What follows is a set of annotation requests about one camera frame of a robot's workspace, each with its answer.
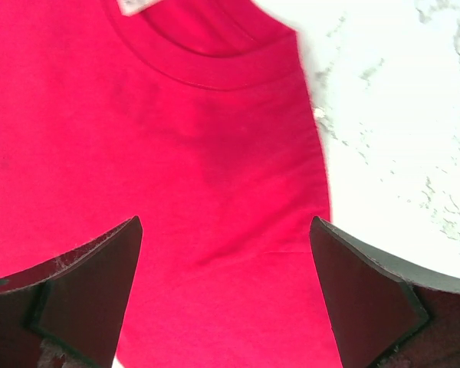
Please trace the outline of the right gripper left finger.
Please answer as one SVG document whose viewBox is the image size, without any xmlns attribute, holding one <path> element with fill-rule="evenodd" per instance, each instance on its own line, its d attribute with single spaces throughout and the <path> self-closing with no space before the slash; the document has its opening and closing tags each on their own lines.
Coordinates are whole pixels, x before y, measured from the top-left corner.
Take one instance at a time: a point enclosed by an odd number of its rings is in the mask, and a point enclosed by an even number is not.
<svg viewBox="0 0 460 368">
<path fill-rule="evenodd" d="M 133 217 L 0 278 L 0 367 L 110 367 L 139 259 Z"/>
</svg>

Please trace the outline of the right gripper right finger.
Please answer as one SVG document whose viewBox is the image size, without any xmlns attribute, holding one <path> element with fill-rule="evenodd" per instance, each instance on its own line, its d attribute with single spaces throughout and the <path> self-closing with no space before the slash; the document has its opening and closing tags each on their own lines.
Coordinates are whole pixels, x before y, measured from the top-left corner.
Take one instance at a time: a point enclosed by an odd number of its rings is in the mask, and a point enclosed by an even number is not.
<svg viewBox="0 0 460 368">
<path fill-rule="evenodd" d="M 344 367 L 460 368 L 460 278 L 316 217 L 310 244 Z"/>
</svg>

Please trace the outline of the red t-shirt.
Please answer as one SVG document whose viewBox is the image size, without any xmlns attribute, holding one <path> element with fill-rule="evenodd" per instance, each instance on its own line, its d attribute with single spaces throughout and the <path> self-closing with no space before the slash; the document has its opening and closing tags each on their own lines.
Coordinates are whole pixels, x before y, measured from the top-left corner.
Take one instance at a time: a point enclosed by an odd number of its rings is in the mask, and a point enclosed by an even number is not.
<svg viewBox="0 0 460 368">
<path fill-rule="evenodd" d="M 0 1 L 0 277 L 138 216 L 126 367 L 338 367 L 297 35 L 250 1 Z"/>
</svg>

